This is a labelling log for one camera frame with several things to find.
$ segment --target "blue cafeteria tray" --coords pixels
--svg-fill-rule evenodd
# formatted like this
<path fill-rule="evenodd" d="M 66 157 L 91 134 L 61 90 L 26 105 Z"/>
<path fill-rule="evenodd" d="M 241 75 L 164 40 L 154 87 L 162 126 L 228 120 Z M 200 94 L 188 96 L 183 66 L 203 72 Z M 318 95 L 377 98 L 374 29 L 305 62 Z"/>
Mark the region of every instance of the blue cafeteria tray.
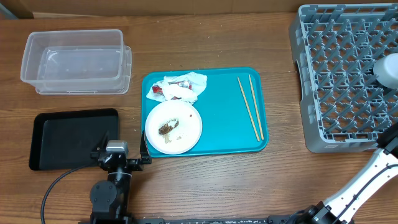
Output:
<path fill-rule="evenodd" d="M 203 131 L 198 143 L 189 151 L 179 155 L 167 155 L 156 150 L 149 141 L 148 150 L 152 157 L 202 156 L 238 152 L 258 152 L 268 143 L 266 109 L 262 97 L 261 79 L 252 68 L 217 68 L 205 70 L 184 70 L 173 72 L 153 72 L 142 81 L 141 131 L 149 112 L 159 104 L 146 98 L 151 86 L 163 80 L 164 76 L 179 76 L 189 72 L 207 75 L 206 90 L 198 96 L 193 106 L 198 110 L 203 123 Z M 256 110 L 251 93 L 251 76 L 264 140 L 261 140 Z M 238 79 L 241 80 L 260 141 L 257 141 L 253 126 L 244 103 Z"/>

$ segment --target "plastic dish rack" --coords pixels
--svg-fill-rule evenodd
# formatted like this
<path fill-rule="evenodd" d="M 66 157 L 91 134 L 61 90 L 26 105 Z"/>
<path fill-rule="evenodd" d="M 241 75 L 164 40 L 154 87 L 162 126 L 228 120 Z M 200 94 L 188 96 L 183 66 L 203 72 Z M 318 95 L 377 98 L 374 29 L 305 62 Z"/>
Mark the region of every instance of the plastic dish rack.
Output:
<path fill-rule="evenodd" d="M 300 7 L 289 36 L 310 151 L 375 148 L 379 134 L 398 121 L 398 90 L 373 74 L 377 59 L 398 52 L 397 21 L 398 4 Z"/>

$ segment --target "wooden chopstick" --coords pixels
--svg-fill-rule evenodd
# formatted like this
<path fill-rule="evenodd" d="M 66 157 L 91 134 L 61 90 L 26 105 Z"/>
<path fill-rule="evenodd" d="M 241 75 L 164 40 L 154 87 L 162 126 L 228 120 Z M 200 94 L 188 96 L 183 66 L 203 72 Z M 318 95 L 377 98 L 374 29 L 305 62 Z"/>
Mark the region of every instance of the wooden chopstick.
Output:
<path fill-rule="evenodd" d="M 261 127 L 261 122 L 260 122 L 259 110 L 257 109 L 256 95 L 254 94 L 253 84 L 251 83 L 250 74 L 249 74 L 249 81 L 250 81 L 251 94 L 253 95 L 254 107 L 256 108 L 257 121 L 259 122 L 261 140 L 264 140 L 264 135 L 262 134 L 262 127 Z"/>
<path fill-rule="evenodd" d="M 239 86 L 241 87 L 241 91 L 242 91 L 244 103 L 246 104 L 246 108 L 248 109 L 248 112 L 249 112 L 249 116 L 250 116 L 251 124 L 253 125 L 254 133 L 256 134 L 257 141 L 260 141 L 259 135 L 258 135 L 258 133 L 257 133 L 256 125 L 254 125 L 254 121 L 253 121 L 253 117 L 251 116 L 251 113 L 250 113 L 248 101 L 246 100 L 246 96 L 244 95 L 243 88 L 242 88 L 242 84 L 241 84 L 241 81 L 239 80 L 239 77 L 238 77 L 238 82 L 239 82 Z"/>

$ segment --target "food scrap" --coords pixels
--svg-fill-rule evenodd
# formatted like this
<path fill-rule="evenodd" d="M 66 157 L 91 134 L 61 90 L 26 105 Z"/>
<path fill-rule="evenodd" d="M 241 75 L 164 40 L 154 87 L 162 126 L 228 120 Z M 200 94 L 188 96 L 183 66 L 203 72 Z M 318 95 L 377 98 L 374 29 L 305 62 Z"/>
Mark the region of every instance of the food scrap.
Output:
<path fill-rule="evenodd" d="M 159 128 L 159 134 L 167 134 L 171 132 L 174 128 L 176 128 L 179 124 L 178 119 L 171 119 L 166 122 L 162 127 Z"/>
<path fill-rule="evenodd" d="M 169 135 L 168 134 L 165 134 L 164 135 L 164 143 L 169 143 L 169 142 L 172 142 L 170 139 L 169 139 Z"/>

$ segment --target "white napkin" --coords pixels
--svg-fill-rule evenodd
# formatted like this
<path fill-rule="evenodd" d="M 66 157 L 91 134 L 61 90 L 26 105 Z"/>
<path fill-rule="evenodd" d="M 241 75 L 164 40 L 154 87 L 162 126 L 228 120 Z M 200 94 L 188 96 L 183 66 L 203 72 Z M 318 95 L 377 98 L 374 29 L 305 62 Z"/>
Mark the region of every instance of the white napkin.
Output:
<path fill-rule="evenodd" d="M 171 84 L 176 82 L 189 81 L 192 85 L 192 90 L 189 88 L 180 87 L 177 84 Z M 163 90 L 163 95 L 154 93 L 150 88 L 147 98 L 163 102 L 171 100 L 173 97 L 181 98 L 182 101 L 193 104 L 198 100 L 198 95 L 205 91 L 207 86 L 207 76 L 195 72 L 190 72 L 186 75 L 177 77 L 164 77 L 163 80 L 154 83 L 152 86 L 159 86 Z"/>

